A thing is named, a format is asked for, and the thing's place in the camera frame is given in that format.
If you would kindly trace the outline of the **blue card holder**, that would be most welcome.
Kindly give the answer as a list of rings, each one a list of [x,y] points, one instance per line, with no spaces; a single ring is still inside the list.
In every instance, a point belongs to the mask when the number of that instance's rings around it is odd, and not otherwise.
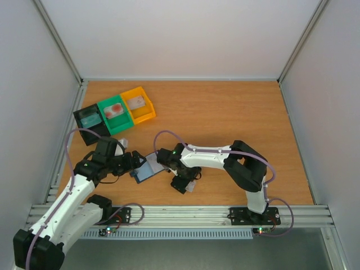
[[[130,176],[135,179],[137,184],[140,184],[144,182],[145,180],[148,180],[149,178],[157,175],[154,174],[149,166],[149,164],[146,162],[143,166],[140,168],[137,168],[133,171],[131,171]]]

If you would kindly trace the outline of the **white blossom credit card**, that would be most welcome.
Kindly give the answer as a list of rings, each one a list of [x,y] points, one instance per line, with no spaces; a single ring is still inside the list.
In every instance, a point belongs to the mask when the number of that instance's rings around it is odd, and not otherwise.
[[[190,181],[189,184],[185,187],[187,192],[193,192],[196,185],[196,181]]]

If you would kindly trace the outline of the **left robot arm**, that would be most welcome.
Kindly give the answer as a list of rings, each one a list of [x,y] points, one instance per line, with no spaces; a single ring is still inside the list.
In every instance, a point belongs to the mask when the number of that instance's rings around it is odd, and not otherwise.
[[[60,269],[66,253],[91,226],[113,218],[110,199],[93,194],[97,185],[112,174],[120,177],[140,168],[146,158],[127,152],[111,137],[98,140],[72,171],[70,180],[47,212],[27,231],[13,237],[15,264],[22,269]]]

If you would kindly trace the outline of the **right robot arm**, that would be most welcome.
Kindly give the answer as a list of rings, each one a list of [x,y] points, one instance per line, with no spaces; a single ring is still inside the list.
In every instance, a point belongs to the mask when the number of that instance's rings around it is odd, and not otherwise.
[[[225,171],[239,188],[245,190],[247,209],[241,218],[259,224],[268,217],[263,188],[268,162],[245,142],[235,140],[232,145],[224,147],[178,143],[173,150],[158,150],[156,159],[174,173],[171,186],[182,194],[201,177],[202,168]]]

